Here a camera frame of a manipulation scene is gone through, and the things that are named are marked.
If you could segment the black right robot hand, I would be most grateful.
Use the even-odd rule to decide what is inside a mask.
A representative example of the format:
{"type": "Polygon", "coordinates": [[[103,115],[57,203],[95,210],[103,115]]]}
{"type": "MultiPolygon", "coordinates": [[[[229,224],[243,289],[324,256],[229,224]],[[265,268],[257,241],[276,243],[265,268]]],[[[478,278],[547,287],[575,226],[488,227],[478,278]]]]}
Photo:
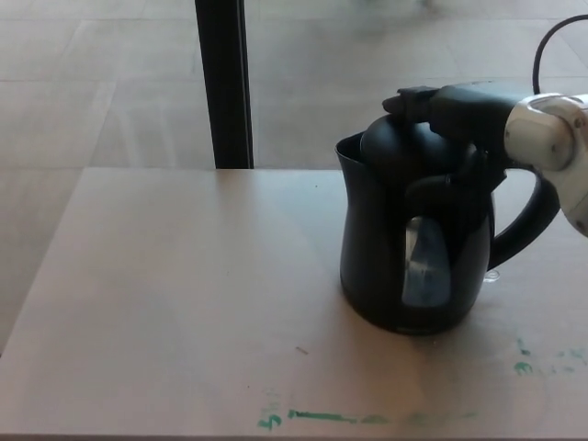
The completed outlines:
{"type": "Polygon", "coordinates": [[[426,123],[430,131],[462,148],[472,147],[453,172],[410,184],[405,197],[411,216],[430,216],[439,208],[485,202],[505,179],[506,122],[526,97],[494,83],[401,88],[382,102],[384,110],[404,125],[426,123]]]}

